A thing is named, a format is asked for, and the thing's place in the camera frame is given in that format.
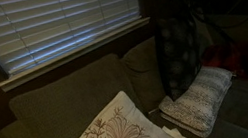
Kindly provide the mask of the dark brown patterned pillow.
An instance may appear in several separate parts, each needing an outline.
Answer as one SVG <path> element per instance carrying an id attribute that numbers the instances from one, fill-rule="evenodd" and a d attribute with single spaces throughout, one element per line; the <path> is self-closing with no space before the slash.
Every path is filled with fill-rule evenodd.
<path id="1" fill-rule="evenodd" d="M 200 71 L 200 41 L 189 14 L 159 19 L 155 34 L 156 57 L 165 93 L 177 100 Z"/>

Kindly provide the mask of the white grey knit pillow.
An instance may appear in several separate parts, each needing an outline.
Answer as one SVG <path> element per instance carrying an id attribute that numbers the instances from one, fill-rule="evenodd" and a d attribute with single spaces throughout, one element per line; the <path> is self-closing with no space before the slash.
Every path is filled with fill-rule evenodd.
<path id="1" fill-rule="evenodd" d="M 189 89 L 176 101 L 168 96 L 162 100 L 161 117 L 198 137 L 208 137 L 231 87 L 232 76 L 230 71 L 219 67 L 202 67 Z"/>

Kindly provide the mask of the olive green sofa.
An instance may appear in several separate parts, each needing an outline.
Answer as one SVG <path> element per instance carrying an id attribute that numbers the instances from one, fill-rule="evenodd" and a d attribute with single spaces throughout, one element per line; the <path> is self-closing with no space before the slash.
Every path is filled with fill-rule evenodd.
<path id="1" fill-rule="evenodd" d="M 109 54 L 43 88 L 9 103 L 16 120 L 0 138 L 79 138 L 117 93 L 123 91 L 137 109 L 160 128 L 177 129 L 185 138 L 201 138 L 161 117 L 167 96 L 149 39 L 118 58 Z M 248 138 L 248 79 L 231 78 L 211 134 L 205 138 Z"/>

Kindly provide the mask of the white window blinds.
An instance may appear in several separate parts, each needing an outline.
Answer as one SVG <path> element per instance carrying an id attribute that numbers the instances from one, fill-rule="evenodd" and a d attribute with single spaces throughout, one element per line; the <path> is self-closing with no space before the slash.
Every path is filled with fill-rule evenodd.
<path id="1" fill-rule="evenodd" d="M 0 0 L 0 65 L 13 76 L 139 18 L 138 0 Z"/>

